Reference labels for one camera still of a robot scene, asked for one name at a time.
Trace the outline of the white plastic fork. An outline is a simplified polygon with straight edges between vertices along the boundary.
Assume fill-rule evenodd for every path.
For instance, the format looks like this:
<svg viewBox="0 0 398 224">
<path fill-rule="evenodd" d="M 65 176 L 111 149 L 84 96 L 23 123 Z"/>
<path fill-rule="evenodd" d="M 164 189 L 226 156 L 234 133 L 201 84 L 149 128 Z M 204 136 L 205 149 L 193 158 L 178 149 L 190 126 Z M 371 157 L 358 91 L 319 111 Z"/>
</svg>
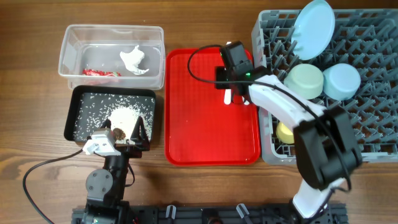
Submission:
<svg viewBox="0 0 398 224">
<path fill-rule="evenodd" d="M 224 100 L 223 100 L 224 104 L 230 105 L 231 102 L 232 102 L 231 97 L 232 97 L 231 89 L 225 89 L 225 91 L 224 91 Z"/>
</svg>

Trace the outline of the pile of white rice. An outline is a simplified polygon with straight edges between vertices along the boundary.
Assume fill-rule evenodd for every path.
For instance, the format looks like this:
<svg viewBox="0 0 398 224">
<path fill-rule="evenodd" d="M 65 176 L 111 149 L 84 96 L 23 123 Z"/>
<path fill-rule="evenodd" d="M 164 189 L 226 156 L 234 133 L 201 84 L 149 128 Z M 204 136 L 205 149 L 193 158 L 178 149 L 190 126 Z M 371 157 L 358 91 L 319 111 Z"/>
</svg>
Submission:
<svg viewBox="0 0 398 224">
<path fill-rule="evenodd" d="M 111 129 L 121 129 L 129 137 L 134 130 L 138 117 L 139 114 L 132 108 L 116 108 L 109 116 Z"/>
</svg>

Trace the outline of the white plastic spoon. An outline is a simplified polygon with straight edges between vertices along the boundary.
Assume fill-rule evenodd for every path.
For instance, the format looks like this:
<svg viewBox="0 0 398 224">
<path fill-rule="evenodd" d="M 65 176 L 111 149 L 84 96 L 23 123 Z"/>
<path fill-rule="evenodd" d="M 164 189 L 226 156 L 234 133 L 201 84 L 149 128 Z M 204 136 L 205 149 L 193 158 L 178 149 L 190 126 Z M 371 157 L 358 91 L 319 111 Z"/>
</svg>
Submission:
<svg viewBox="0 0 398 224">
<path fill-rule="evenodd" d="M 243 99 L 243 104 L 244 105 L 249 105 L 250 104 L 250 99 L 248 97 L 242 97 Z"/>
</svg>

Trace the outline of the red snack wrapper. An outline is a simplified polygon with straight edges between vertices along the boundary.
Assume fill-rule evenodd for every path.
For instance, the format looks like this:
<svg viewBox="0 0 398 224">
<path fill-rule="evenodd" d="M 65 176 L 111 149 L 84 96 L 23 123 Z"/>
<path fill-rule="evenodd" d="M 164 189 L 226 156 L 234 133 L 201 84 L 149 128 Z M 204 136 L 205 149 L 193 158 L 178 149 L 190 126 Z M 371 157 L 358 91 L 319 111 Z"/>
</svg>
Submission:
<svg viewBox="0 0 398 224">
<path fill-rule="evenodd" d="M 118 72 L 105 72 L 101 70 L 83 69 L 82 75 L 92 77 L 120 77 L 121 74 Z"/>
</svg>

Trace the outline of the light green bowl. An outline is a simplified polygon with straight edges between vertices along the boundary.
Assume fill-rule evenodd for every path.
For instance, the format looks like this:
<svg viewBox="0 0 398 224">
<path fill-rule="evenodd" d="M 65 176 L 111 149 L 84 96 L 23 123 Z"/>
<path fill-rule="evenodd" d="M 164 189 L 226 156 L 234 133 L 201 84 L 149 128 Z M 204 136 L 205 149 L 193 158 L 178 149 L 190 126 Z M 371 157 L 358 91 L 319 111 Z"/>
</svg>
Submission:
<svg viewBox="0 0 398 224">
<path fill-rule="evenodd" d="M 323 73 L 314 65 L 296 65 L 284 79 L 284 85 L 306 100 L 314 99 L 323 91 Z"/>
</svg>

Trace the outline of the yellow cup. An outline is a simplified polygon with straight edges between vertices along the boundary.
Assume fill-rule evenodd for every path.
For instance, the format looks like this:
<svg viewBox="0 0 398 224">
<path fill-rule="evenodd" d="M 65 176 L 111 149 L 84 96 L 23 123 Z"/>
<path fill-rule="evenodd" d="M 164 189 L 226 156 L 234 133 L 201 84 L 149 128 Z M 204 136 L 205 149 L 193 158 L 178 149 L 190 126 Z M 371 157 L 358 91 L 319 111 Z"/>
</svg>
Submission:
<svg viewBox="0 0 398 224">
<path fill-rule="evenodd" d="M 276 136 L 279 140 L 285 144 L 293 144 L 294 143 L 294 134 L 293 132 L 282 122 L 279 122 L 276 127 Z"/>
</svg>

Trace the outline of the white napkin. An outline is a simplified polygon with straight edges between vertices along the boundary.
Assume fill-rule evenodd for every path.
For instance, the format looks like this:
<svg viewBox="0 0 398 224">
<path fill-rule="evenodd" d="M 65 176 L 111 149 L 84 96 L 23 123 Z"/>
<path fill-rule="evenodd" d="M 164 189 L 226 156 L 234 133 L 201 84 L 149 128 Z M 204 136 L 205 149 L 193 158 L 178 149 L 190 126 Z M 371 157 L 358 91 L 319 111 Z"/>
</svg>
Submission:
<svg viewBox="0 0 398 224">
<path fill-rule="evenodd" d="M 134 75 L 143 75 L 149 71 L 149 69 L 143 70 L 139 68 L 139 64 L 144 59 L 145 54 L 139 49 L 138 45 L 129 53 L 120 52 L 119 56 L 123 61 L 125 68 Z"/>
</svg>

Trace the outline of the light blue plate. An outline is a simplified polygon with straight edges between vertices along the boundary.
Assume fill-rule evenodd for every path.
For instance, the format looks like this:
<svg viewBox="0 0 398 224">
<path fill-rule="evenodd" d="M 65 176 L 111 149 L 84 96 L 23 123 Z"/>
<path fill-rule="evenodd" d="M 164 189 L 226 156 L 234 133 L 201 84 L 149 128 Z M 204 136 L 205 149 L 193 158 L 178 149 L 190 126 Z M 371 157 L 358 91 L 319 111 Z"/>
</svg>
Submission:
<svg viewBox="0 0 398 224">
<path fill-rule="evenodd" d="M 293 53 L 300 60 L 320 55 L 328 46 L 335 29 L 335 15 L 324 0 L 308 3 L 298 15 L 291 42 L 296 42 Z"/>
</svg>

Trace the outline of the light blue bowl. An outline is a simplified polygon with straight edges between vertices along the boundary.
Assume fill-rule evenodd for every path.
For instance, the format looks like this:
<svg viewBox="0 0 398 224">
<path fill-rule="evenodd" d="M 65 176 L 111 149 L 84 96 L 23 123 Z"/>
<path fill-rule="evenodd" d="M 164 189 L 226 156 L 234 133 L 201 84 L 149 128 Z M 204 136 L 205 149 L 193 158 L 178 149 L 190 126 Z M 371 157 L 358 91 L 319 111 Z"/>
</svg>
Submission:
<svg viewBox="0 0 398 224">
<path fill-rule="evenodd" d="M 338 101 L 352 98 L 361 84 L 357 69 L 346 63 L 339 63 L 324 70 L 323 76 L 324 94 Z"/>
</svg>

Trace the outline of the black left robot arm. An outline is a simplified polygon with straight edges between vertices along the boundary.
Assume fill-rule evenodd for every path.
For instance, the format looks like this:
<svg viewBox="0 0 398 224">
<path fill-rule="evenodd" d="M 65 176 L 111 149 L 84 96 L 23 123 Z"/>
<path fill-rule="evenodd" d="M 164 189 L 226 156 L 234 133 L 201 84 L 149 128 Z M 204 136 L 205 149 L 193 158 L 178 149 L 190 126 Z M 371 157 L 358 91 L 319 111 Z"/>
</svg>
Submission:
<svg viewBox="0 0 398 224">
<path fill-rule="evenodd" d="M 117 146 L 111 130 L 111 121 L 106 120 L 97 131 L 87 137 L 83 151 L 87 155 L 104 157 L 104 166 L 94 170 L 86 179 L 88 192 L 81 220 L 75 223 L 138 223 L 129 202 L 124 201 L 127 173 L 132 170 L 129 160 L 140 158 L 150 149 L 143 118 L 138 117 L 130 140 L 133 145 Z"/>
</svg>

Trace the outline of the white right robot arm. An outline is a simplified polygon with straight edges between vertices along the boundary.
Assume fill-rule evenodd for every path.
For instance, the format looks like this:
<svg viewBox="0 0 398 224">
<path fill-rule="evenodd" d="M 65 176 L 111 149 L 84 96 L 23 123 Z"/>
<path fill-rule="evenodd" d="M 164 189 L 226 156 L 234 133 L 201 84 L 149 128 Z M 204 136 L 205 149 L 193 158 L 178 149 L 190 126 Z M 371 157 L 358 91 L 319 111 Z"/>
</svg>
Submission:
<svg viewBox="0 0 398 224">
<path fill-rule="evenodd" d="M 294 136 L 296 163 L 302 183 L 291 201 L 294 223 L 310 223 L 326 212 L 331 195 L 362 164 L 362 155 L 348 113 L 327 109 L 283 85 L 267 68 L 249 62 L 215 69 L 217 89 L 232 89 L 246 101 L 274 115 Z"/>
</svg>

